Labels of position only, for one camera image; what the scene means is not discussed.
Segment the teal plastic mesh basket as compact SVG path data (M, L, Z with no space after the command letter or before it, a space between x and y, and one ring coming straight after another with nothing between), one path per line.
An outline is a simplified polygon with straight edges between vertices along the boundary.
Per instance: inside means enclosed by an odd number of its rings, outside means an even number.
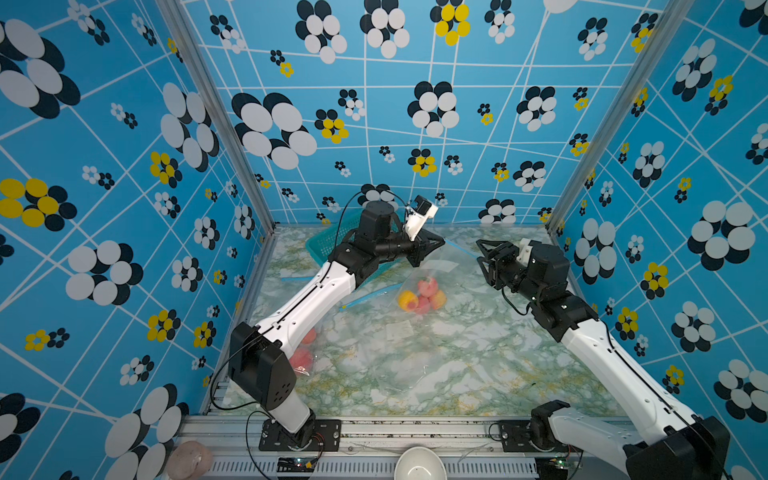
M334 225L320 233L311 236L305 243L305 247L311 258L319 265L323 265L333 249L342 242L344 236L359 225L362 210L356 209L345 213L341 224Z

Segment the pink fuzzy peach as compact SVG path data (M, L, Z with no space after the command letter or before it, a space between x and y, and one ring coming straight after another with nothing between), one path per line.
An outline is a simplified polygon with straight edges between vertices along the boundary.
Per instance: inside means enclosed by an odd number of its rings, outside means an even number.
M435 278L427 277L417 282L417 288L420 296L430 298L439 290L439 285Z

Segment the clear zip bag blue zipper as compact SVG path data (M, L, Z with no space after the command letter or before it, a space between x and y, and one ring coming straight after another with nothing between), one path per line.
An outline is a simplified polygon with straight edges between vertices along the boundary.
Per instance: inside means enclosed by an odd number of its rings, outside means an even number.
M309 378L313 375L314 365L316 362L316 343L320 335L320 328L313 327L317 331L317 338L311 345L304 345L302 340L298 347L295 349L294 354L290 358L289 362L293 368L293 371L301 376Z

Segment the yellow round peach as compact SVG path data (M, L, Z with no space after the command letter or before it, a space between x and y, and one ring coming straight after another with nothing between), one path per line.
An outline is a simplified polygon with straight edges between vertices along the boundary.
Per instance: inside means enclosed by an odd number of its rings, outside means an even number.
M419 306L420 300L414 292L405 290L398 295L397 303L402 310L411 312Z

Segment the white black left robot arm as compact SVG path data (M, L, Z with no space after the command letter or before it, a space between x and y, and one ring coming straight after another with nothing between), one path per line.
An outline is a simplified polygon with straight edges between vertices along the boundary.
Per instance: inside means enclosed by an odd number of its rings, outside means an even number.
M341 300L354 292L380 265L399 258L418 267L445 244L443 237L421 230L379 239L356 231L337 245L318 274L286 304L255 326L238 324L230 337L226 376L283 431L295 437L309 432L315 414L295 392L297 374L290 359L312 328Z

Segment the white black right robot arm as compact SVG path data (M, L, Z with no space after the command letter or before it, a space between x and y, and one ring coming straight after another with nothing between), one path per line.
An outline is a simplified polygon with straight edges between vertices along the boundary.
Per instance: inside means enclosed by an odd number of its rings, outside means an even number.
M589 417L560 400L531 412L529 438L540 450L569 445L631 479L726 479L730 433L680 402L614 341L608 325L568 288L570 264L554 245L479 240L477 262L504 298L518 294L553 340L575 355L619 403L629 429Z

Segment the white bowl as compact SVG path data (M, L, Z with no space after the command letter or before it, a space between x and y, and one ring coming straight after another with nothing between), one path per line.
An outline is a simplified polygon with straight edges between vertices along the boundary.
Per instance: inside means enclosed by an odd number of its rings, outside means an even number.
M447 480L447 470L441 458L423 446L414 446L398 458L395 480Z

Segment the pink lumpy object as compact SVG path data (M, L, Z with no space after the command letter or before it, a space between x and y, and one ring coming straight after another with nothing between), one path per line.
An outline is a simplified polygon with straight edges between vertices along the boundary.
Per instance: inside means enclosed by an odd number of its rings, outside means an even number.
M187 441L174 450L166 465L172 480L201 479L213 465L212 451L198 441Z

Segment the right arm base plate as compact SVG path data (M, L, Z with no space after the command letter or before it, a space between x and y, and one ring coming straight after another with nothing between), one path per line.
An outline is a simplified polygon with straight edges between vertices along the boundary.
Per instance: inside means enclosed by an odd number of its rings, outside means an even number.
M506 453L541 453L566 455L580 453L578 448L556 440L538 419L499 420L488 429L492 440L500 442Z

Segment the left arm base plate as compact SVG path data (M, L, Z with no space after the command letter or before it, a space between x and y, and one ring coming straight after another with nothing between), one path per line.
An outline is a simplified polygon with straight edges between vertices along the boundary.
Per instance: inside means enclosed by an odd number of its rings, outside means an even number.
M258 449L264 452L323 451L337 452L341 440L342 421L313 419L296 433L286 430L280 423L265 420L259 437Z

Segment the aluminium front rail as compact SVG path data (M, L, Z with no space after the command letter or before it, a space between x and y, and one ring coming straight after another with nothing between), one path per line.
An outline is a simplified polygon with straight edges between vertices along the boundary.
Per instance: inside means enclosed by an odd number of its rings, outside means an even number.
M625 479L602 459L640 438L625 418L578 418L588 442L534 442L523 417L320 419L306 447L291 447L260 416L195 417L179 432L211 458L205 479Z

